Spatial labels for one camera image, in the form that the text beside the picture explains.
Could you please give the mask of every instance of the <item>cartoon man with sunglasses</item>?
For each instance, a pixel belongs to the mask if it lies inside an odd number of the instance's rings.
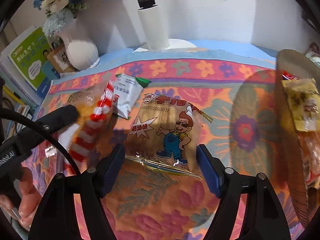
[[[190,111],[181,112],[179,114],[179,120],[176,122],[174,129],[166,130],[159,126],[157,135],[164,134],[164,151],[158,151],[157,156],[160,158],[173,158],[179,164],[186,165],[188,161],[182,158],[181,152],[184,151],[184,146],[187,145],[191,138],[186,134],[186,132],[191,131],[193,127],[193,120],[191,117],[192,113]]]

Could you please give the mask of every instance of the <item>woven basket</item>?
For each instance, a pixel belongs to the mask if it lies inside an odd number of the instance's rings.
[[[319,86],[320,69],[306,56],[294,50],[282,50],[277,57],[276,113],[281,126],[282,145],[288,164],[288,187],[297,217],[305,228],[318,208],[317,190],[314,188],[308,190],[305,184],[302,147],[287,103],[287,96],[281,84],[284,70],[298,78],[314,78]]]

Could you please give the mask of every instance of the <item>finger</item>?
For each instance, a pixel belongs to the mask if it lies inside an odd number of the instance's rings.
[[[34,210],[29,216],[27,216],[27,217],[25,217],[25,218],[22,217],[22,218],[20,219],[20,222],[21,222],[21,224],[22,224],[24,227],[29,227],[29,226],[31,226],[32,221],[33,221],[33,218],[34,218],[34,216],[35,216],[35,214],[36,214],[37,208],[38,208],[38,206],[36,206],[35,210]]]
[[[33,188],[33,179],[32,179],[32,172],[26,167],[22,167],[22,178],[19,183],[20,192],[22,195],[29,194],[29,192]]]
[[[9,209],[6,209],[6,208],[3,208],[4,211],[6,211],[12,218],[14,218],[15,220],[19,220],[17,218],[17,216],[12,212],[12,210],[9,210]]]
[[[5,195],[0,195],[0,206],[9,210],[13,209],[11,200]]]
[[[41,201],[41,195],[35,186],[30,190],[29,194],[22,195],[19,214],[23,218],[27,218]]]
[[[30,226],[24,226],[20,220],[18,220],[19,224],[26,230],[26,231],[30,231]]]

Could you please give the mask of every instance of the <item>stack of books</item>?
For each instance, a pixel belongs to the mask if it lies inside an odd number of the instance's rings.
[[[50,51],[42,29],[31,26],[0,54],[0,76],[7,88],[32,108],[41,105],[51,80],[60,78],[46,59]]]
[[[32,119],[32,115],[29,113],[30,106],[22,106],[20,104],[16,104],[15,109],[17,113],[22,114],[23,116],[27,117],[28,119]],[[20,123],[15,123],[13,121],[9,122],[8,128],[7,128],[7,138],[11,137],[12,135],[19,132],[21,129],[23,129],[25,126],[23,126]]]

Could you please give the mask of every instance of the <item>plastic food bag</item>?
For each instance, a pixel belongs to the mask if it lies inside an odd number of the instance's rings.
[[[128,119],[134,103],[137,101],[143,88],[150,83],[145,78],[135,78],[125,74],[117,75],[114,91],[114,112],[120,117]]]
[[[163,171],[200,177],[196,146],[201,113],[184,100],[145,95],[125,141],[126,157]]]
[[[319,132],[299,132],[303,152],[303,171],[307,188],[320,188],[320,137]]]
[[[103,82],[76,92],[68,99],[68,103],[74,105],[80,114],[76,122],[78,129],[73,134],[69,149],[71,157],[79,168],[88,161],[103,124],[106,124],[112,115],[113,89],[112,82]],[[74,173],[67,160],[65,169]]]
[[[297,131],[320,130],[320,95],[314,79],[283,80]]]

